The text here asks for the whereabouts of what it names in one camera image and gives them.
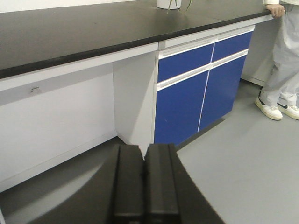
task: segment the white plant pot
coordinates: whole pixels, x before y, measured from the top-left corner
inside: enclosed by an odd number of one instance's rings
[[[177,0],[177,3],[175,0],[172,0],[170,7],[169,7],[170,0],[157,0],[157,7],[158,8],[164,8],[164,9],[177,9],[181,7],[182,0]]]

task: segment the white trim strip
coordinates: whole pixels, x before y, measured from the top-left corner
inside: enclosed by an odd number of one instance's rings
[[[181,54],[181,53],[187,52],[189,50],[201,48],[206,45],[213,44],[215,41],[216,41],[216,38],[214,37],[214,38],[209,38],[209,39],[200,40],[200,41],[196,41],[196,42],[191,42],[188,44],[184,44],[184,45],[166,49],[166,50],[161,50],[159,52],[159,59],[163,59],[163,58],[170,57],[173,55]]]
[[[165,89],[167,87],[170,87],[170,86],[172,86],[176,83],[182,82],[186,79],[192,78],[193,76],[196,76],[196,75],[199,75],[199,74],[201,74],[205,71],[208,71],[208,70],[210,70],[210,67],[211,67],[211,64],[207,64],[207,65],[204,65],[202,67],[196,68],[194,70],[185,72],[181,75],[178,75],[178,76],[166,79],[162,82],[159,82],[157,84],[157,91],[163,90],[163,89]]]
[[[242,35],[242,34],[253,32],[254,28],[255,28],[255,26],[250,26],[250,27],[241,28],[241,29],[238,29],[238,30],[233,30],[232,32],[227,32],[227,33],[224,33],[224,34],[220,34],[220,35],[218,35],[218,38],[217,38],[216,42],[223,41],[223,40],[226,40],[226,39],[229,39],[229,38],[232,38],[232,37],[235,37],[235,36],[239,36],[239,35]]]
[[[202,103],[201,103],[201,110],[200,110],[200,115],[199,115],[199,121],[198,121],[198,127],[197,127],[197,132],[199,132],[199,127],[200,127],[200,122],[201,122],[201,117],[202,117],[202,111],[204,109],[204,103],[205,103],[205,98],[206,98],[206,89],[207,89],[207,83],[210,77],[210,71],[207,73],[207,77],[206,77],[206,86],[205,86],[205,92],[204,92],[204,97],[202,99]]]
[[[214,51],[215,51],[215,43],[214,43],[214,45],[213,45],[212,54],[211,54],[211,59],[210,59],[210,63],[212,63],[212,61],[213,61]]]
[[[223,65],[223,64],[226,64],[226,63],[228,63],[228,62],[231,62],[231,61],[233,61],[233,60],[235,60],[235,59],[238,59],[238,58],[240,58],[240,57],[243,57],[243,56],[245,56],[245,55],[247,55],[247,54],[248,54],[248,49],[246,49],[246,50],[242,50],[242,51],[240,51],[240,52],[238,52],[238,53],[235,53],[235,54],[230,55],[230,56],[228,56],[228,57],[222,58],[222,59],[220,59],[220,60],[218,60],[218,61],[212,62],[212,63],[211,63],[211,69],[217,68],[217,67],[219,67],[219,66],[221,66],[221,65]]]
[[[184,42],[194,41],[194,40],[202,39],[202,38],[209,37],[212,35],[218,35],[220,33],[224,33],[224,32],[234,30],[234,29],[251,26],[251,25],[254,25],[254,24],[257,24],[260,22],[268,21],[268,20],[273,20],[271,15],[265,15],[265,16],[257,17],[257,18],[250,19],[250,20],[232,23],[232,24],[229,24],[229,25],[226,25],[223,27],[213,28],[213,29],[209,29],[209,30],[205,30],[205,31],[201,31],[201,32],[193,33],[193,34],[188,34],[188,35],[184,35],[184,36],[180,36],[180,37],[171,38],[171,39],[165,40],[164,44],[161,44],[161,46],[165,46],[166,48],[168,48],[171,46],[182,44]]]
[[[151,43],[136,48],[121,50],[110,54],[91,57],[84,60],[79,60],[71,63],[61,64],[61,65],[57,65],[57,66],[53,66],[41,70],[36,70],[36,71],[32,71],[20,75],[8,77],[8,78],[3,78],[0,80],[0,92],[3,90],[8,90],[29,83],[34,83],[45,79],[69,74],[75,71],[80,71],[80,70],[96,67],[99,65],[119,61],[125,58],[149,53],[152,51],[156,51],[157,49],[158,49],[158,43],[156,42],[156,43]]]

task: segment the white sneaker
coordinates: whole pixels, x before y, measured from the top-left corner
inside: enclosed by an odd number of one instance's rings
[[[278,104],[279,110],[285,115],[299,120],[299,109],[297,106],[281,105]]]
[[[264,104],[259,97],[256,98],[255,104],[268,118],[273,120],[282,119],[282,113],[279,111],[277,106],[268,106]]]

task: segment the hand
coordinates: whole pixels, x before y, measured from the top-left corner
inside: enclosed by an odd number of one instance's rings
[[[274,19],[279,18],[285,14],[285,8],[280,4],[266,5],[266,9],[271,12]]]

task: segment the gray pants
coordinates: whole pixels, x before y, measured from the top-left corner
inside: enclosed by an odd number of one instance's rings
[[[266,105],[296,105],[299,87],[299,6],[284,5],[285,15],[273,49],[274,67],[261,91]]]

